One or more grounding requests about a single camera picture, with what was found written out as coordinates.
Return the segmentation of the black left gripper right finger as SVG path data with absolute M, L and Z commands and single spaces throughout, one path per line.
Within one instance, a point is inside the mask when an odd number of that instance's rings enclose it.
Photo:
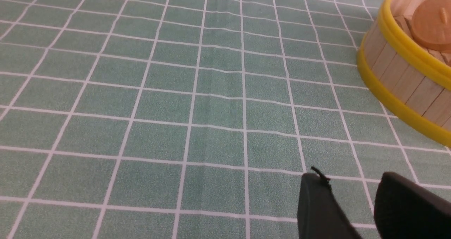
M 449 239 L 451 204 L 395 172 L 384 172 L 374 204 L 382 239 Z

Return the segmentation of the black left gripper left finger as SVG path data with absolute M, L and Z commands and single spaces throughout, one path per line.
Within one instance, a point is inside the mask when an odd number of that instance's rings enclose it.
M 301 176 L 297 224 L 300 239 L 361 239 L 332 192 L 330 178 L 316 167 Z

